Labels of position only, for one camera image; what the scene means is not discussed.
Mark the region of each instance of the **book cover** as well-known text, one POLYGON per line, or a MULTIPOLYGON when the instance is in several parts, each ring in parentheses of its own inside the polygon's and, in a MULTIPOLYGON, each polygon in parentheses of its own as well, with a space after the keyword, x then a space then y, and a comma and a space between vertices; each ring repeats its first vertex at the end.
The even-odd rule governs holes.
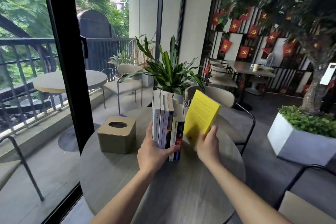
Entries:
MULTIPOLYGON (((177 131, 175 144, 182 145, 183 140, 183 130, 184 130, 184 110, 183 105, 179 105, 179 119, 177 121, 177 131)), ((174 153, 174 160, 179 160, 181 155, 181 148, 174 153)))
POLYGON ((163 115, 163 125, 162 125, 162 138, 161 138, 161 149, 166 147, 166 136, 167 136, 167 127, 168 127, 168 95, 163 95, 163 106, 164 106, 164 115, 163 115))
POLYGON ((196 150, 199 132, 208 134, 221 105, 199 90, 196 90, 185 116, 184 134, 196 150))
POLYGON ((157 146, 161 148, 161 139, 162 139, 162 128, 163 128, 163 116, 165 113, 165 108, 163 106, 163 92, 160 90, 160 125, 159 125, 159 140, 157 146))
POLYGON ((168 98, 167 101, 168 101, 169 114, 168 114, 166 145, 164 149, 168 149, 170 147, 171 130, 173 126, 173 116, 174 116, 173 93, 168 93, 167 98, 168 98))
POLYGON ((153 92, 153 102, 152 102, 152 136, 155 141, 156 146, 159 143, 159 128, 160 128, 160 115, 161 115, 161 107, 160 107, 160 90, 154 90, 153 92))
MULTIPOLYGON (((179 143, 182 143, 182 138, 183 138, 183 121, 184 121, 184 114, 183 114, 183 105, 178 105, 176 102, 173 102, 174 105, 174 117, 173 117, 173 125, 172 125, 172 131, 171 131, 171 137, 170 137, 170 146, 173 146, 176 144, 176 138, 177 138, 177 128, 178 128, 178 123, 180 123, 180 129, 179 129, 179 143)), ((179 154, 171 154, 168 157, 169 161, 174 160, 174 155, 179 154)))

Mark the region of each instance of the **yellow book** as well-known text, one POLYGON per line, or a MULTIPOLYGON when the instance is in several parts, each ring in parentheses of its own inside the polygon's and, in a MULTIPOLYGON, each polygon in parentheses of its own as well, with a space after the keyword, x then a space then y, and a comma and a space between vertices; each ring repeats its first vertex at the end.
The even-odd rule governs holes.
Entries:
POLYGON ((208 134, 221 105, 196 90, 184 121, 184 134, 196 150, 199 132, 208 134))

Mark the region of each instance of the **table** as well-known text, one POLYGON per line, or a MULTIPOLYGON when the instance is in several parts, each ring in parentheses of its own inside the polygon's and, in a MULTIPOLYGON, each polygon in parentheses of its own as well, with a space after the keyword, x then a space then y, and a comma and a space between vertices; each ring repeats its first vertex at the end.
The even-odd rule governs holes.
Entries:
MULTIPOLYGON (((137 149, 152 116, 151 107, 123 113, 136 118, 136 143, 127 155, 100 151, 97 132, 81 158, 79 180, 93 214, 97 214, 137 173, 137 149)), ((220 137, 221 162, 245 182, 242 157, 228 137, 220 137)), ((145 192, 132 223, 224 223, 234 209, 197 153, 183 138, 179 161, 165 162, 145 192)))
MULTIPOLYGON (((251 68, 252 63, 243 62, 243 61, 235 61, 235 60, 225 60, 225 62, 232 68, 233 72, 237 74, 245 74, 245 80, 243 84, 243 88, 241 93, 239 94, 237 103, 244 107, 246 110, 251 111, 252 107, 244 102, 244 93, 246 88, 246 83, 249 81, 252 75, 264 76, 264 77, 275 77, 275 74, 270 72, 269 70, 258 69, 253 71, 251 68)), ((237 110, 241 110, 240 107, 234 106, 233 108, 237 110)))
MULTIPOLYGON (((94 70, 85 70, 87 86, 89 90, 102 87, 107 82, 107 75, 94 70)), ((66 93, 64 80, 61 71, 41 74, 33 79, 34 88, 42 92, 66 93)), ((66 130, 58 139, 58 146, 65 151, 78 151, 78 143, 73 127, 66 130)))

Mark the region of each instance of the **hand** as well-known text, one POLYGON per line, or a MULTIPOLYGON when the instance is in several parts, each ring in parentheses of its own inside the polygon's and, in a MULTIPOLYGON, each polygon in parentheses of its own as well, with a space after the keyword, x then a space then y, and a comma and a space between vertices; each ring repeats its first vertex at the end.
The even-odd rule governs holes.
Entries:
POLYGON ((216 136, 218 127, 212 125, 209 133, 205 136, 203 132, 199 133, 197 142, 197 155, 199 159, 205 164, 205 166, 212 165, 214 163, 220 163, 219 160, 219 146, 218 138, 216 136))
POLYGON ((150 122, 146 137, 138 150, 138 163, 141 172, 154 175, 162 167, 169 155, 179 150, 180 145, 174 145, 165 150, 157 147, 152 137, 152 126, 153 123, 150 122))

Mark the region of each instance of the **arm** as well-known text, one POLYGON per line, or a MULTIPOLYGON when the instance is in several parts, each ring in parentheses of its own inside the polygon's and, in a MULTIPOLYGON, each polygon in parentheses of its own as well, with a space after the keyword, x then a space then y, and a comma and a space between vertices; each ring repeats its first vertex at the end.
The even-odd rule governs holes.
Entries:
POLYGON ((229 198, 243 224, 291 224, 221 164, 216 132, 217 127, 213 125, 207 136, 200 134, 197 154, 229 198))
POLYGON ((138 151, 139 171, 130 182, 89 222, 89 224, 128 224, 140 204, 155 173, 162 167, 168 156, 179 149, 174 145, 162 150, 152 138, 152 122, 138 151))

